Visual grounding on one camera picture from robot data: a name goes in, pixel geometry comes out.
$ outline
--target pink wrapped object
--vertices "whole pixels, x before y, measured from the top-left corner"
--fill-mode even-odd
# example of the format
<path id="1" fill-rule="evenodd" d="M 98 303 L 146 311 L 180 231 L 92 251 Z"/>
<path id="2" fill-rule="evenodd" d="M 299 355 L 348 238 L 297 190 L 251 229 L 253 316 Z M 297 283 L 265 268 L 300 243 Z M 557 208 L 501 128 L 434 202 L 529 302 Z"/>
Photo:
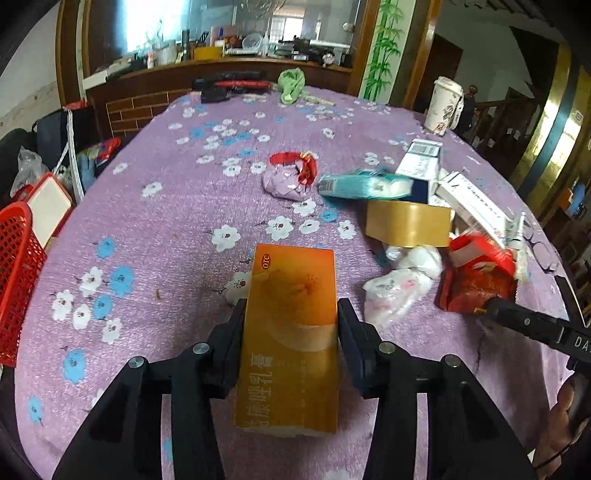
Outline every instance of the pink wrapped object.
<path id="1" fill-rule="evenodd" d="M 268 168 L 262 176 L 262 186 L 274 197 L 301 202 L 306 198 L 306 185 L 298 176 L 304 167 L 303 160 L 288 165 L 280 164 Z"/>

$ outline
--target wall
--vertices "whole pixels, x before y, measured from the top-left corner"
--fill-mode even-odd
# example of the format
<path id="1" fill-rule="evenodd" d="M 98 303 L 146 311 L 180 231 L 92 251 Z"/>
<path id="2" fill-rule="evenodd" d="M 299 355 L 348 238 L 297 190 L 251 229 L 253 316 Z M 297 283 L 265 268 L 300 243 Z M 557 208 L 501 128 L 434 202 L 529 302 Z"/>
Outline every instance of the wall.
<path id="1" fill-rule="evenodd" d="M 0 138 L 60 107 L 56 81 L 59 4 L 31 29 L 0 76 Z"/>
<path id="2" fill-rule="evenodd" d="M 29 32 L 0 76 L 0 117 L 56 81 L 56 22 L 59 4 Z"/>
<path id="3" fill-rule="evenodd" d="M 534 29 L 553 40 L 560 34 L 543 22 L 528 20 L 524 15 L 443 2 L 436 33 L 463 49 L 455 80 L 464 88 L 476 85 L 478 101 L 502 100 L 509 87 L 533 97 L 526 84 L 531 82 L 529 71 L 509 26 Z"/>

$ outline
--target orange medicine box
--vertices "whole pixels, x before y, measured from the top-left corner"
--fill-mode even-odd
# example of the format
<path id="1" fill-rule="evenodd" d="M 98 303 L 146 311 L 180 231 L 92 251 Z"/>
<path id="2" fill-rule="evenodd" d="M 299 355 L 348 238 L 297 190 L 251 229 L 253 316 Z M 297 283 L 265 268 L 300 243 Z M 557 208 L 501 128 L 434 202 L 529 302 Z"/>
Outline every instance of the orange medicine box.
<path id="1" fill-rule="evenodd" d="M 236 426 L 280 437 L 336 432 L 336 319 L 332 250 L 256 246 Z"/>

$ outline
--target window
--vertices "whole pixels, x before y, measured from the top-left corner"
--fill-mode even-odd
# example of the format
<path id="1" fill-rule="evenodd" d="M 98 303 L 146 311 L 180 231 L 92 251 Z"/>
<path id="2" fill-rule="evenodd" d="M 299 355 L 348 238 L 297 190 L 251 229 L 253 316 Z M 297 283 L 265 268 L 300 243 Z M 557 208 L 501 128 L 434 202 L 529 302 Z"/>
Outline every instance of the window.
<path id="1" fill-rule="evenodd" d="M 181 18 L 186 18 L 190 3 L 191 0 L 125 0 L 127 51 L 143 47 L 157 34 L 165 40 L 179 39 Z"/>

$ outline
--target purple tablecloth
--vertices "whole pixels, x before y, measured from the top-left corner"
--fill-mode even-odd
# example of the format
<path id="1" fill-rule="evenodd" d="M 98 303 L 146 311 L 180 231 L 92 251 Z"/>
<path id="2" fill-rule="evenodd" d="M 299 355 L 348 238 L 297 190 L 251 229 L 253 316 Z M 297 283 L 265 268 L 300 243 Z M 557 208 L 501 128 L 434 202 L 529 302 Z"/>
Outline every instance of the purple tablecloth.
<path id="1" fill-rule="evenodd" d="M 277 151 L 314 152 L 320 174 L 395 169 L 413 138 L 436 138 L 415 113 L 312 91 L 336 105 L 285 106 L 277 94 L 217 105 L 201 105 L 198 95 L 179 99 L 117 156 L 73 212 L 41 273 L 18 356 L 19 431 L 43 478 L 130 357 L 170 358 L 227 319 L 226 298 L 239 297 L 248 283 L 257 243 L 333 249 L 338 295 L 362 313 L 363 283 L 386 271 L 381 246 L 363 235 L 364 204 L 328 202 L 315 191 L 305 203 L 276 199 L 263 191 L 262 172 Z M 539 229 L 511 185 L 470 146 L 451 132 L 443 144 L 445 169 L 462 171 L 508 215 L 526 211 Z M 553 276 L 531 259 L 530 270 L 517 302 L 566 318 Z M 441 311 L 436 291 L 382 337 L 425 358 L 459 355 L 533 446 L 566 378 L 566 357 L 473 316 Z M 232 398 L 214 401 L 227 477 L 361 479 L 376 401 L 359 398 L 345 372 L 340 389 L 339 431 L 321 439 L 244 433 L 232 426 Z M 419 425 L 417 474 L 424 477 L 422 400 Z M 169 401 L 161 437 L 164 476 L 171 478 Z"/>

